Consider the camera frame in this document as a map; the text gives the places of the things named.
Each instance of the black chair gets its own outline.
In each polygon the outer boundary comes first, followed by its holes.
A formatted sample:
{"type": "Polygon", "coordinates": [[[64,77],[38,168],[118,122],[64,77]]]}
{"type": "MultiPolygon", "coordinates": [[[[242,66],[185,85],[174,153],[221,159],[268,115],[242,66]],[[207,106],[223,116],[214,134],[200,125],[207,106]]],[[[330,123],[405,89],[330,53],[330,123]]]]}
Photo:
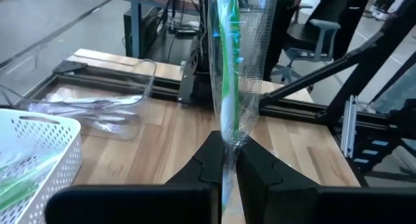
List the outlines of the black chair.
{"type": "Polygon", "coordinates": [[[283,45],[290,62],[287,66],[277,65],[277,70],[273,71],[272,75],[282,75],[281,81],[290,83],[293,78],[302,77],[292,70],[292,63],[295,60],[331,61],[334,58],[335,46],[338,44],[347,44],[342,46],[345,54],[365,8],[362,2],[364,1],[321,0],[306,23],[299,23],[296,18],[287,29],[287,38],[283,45]],[[335,39],[343,27],[347,29],[343,31],[343,38],[335,39]]]}

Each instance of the floor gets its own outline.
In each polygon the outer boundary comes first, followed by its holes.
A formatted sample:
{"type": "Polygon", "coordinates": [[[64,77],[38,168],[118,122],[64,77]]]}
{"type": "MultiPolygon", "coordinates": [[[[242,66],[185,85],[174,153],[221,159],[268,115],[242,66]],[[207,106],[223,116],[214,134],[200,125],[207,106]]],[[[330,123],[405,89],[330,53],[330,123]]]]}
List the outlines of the floor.
{"type": "MultiPolygon", "coordinates": [[[[0,70],[0,84],[24,94],[78,48],[125,55],[122,16],[129,10],[129,7],[130,4],[122,0],[1,0],[0,12],[6,12],[6,17],[0,18],[0,64],[7,63],[16,55],[21,55],[21,52],[27,48],[32,50],[0,70]],[[91,10],[93,13],[83,15],[91,10]]],[[[149,9],[143,6],[142,11],[147,12],[149,9]]],[[[305,15],[300,17],[301,20],[306,19],[305,15]]],[[[185,16],[184,20],[196,20],[196,18],[185,16]]],[[[382,21],[362,18],[350,49],[359,47],[382,25],[382,21]]],[[[414,52],[416,40],[412,37],[413,35],[416,35],[416,31],[406,37],[380,72],[367,85],[359,97],[360,102],[369,103],[378,90],[414,52]]],[[[166,62],[172,40],[173,36],[168,35],[162,46],[156,48],[150,58],[166,62]]],[[[186,60],[189,47],[189,40],[176,39],[169,63],[179,65],[182,60],[186,60]]],[[[287,62],[287,57],[282,55],[280,64],[287,62]]],[[[294,69],[302,75],[324,65],[312,62],[293,64],[294,69]]],[[[353,69],[349,68],[317,83],[311,93],[314,102],[327,105],[353,69]]],[[[278,81],[280,78],[273,77],[273,79],[278,81]]],[[[378,165],[376,171],[407,175],[406,172],[411,170],[412,166],[409,166],[408,162],[401,161],[402,157],[402,151],[395,152],[378,165]]],[[[416,186],[414,182],[391,182],[391,180],[376,177],[368,177],[367,180],[371,186],[416,186]]]]}

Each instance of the person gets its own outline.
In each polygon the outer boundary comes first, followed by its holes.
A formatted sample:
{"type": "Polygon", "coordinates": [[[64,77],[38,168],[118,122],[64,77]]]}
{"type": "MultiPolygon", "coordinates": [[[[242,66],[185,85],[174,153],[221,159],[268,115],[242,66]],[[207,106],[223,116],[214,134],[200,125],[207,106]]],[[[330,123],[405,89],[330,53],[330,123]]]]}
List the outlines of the person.
{"type": "Polygon", "coordinates": [[[294,3],[291,6],[284,3],[281,4],[280,0],[278,0],[278,4],[274,12],[270,43],[266,54],[265,70],[263,75],[264,81],[271,81],[270,75],[274,66],[279,62],[281,48],[285,43],[287,36],[286,30],[289,28],[292,17],[299,4],[300,0],[294,0],[294,3]]]}

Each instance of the wooden table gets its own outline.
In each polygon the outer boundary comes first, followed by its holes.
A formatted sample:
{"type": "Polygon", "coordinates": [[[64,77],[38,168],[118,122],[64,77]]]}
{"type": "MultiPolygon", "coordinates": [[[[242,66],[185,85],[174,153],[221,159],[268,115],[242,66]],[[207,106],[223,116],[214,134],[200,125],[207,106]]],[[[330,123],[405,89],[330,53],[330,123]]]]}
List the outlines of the wooden table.
{"type": "MultiPolygon", "coordinates": [[[[132,50],[133,57],[138,58],[140,54],[140,24],[142,19],[142,4],[151,5],[160,8],[164,8],[168,0],[124,0],[129,1],[131,4],[131,41],[132,41],[132,50]]],[[[198,9],[195,8],[195,5],[199,7],[199,0],[177,0],[175,3],[175,9],[177,11],[182,11],[187,14],[197,14],[198,9]]]]}
{"type": "MultiPolygon", "coordinates": [[[[92,66],[145,73],[139,60],[85,49],[68,60],[92,66]]],[[[157,64],[156,76],[181,79],[179,66],[157,64]]],[[[263,82],[263,92],[280,87],[263,82]]],[[[101,95],[74,86],[58,87],[55,93],[73,97],[101,95]]],[[[312,102],[306,90],[290,99],[312,102]]],[[[213,112],[179,103],[149,100],[149,111],[137,136],[129,141],[111,140],[94,134],[82,135],[83,165],[75,184],[162,184],[178,172],[209,133],[218,129],[213,112]]],[[[277,118],[260,117],[251,137],[279,159],[322,185],[359,186],[329,130],[277,118]]],[[[244,223],[237,183],[223,223],[244,223]]]]}

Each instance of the office chair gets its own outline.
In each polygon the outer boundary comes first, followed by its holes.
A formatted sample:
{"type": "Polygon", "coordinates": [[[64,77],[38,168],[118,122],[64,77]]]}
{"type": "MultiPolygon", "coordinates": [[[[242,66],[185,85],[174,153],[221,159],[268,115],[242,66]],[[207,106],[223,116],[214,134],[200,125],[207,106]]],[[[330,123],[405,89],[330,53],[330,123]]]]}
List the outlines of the office chair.
{"type": "Polygon", "coordinates": [[[293,81],[302,76],[292,69],[295,60],[310,62],[331,61],[335,46],[335,35],[341,28],[340,22],[350,8],[350,0],[321,0],[306,23],[299,23],[298,17],[287,29],[287,38],[283,45],[290,62],[287,66],[276,65],[272,75],[282,75],[281,81],[293,81]]]}

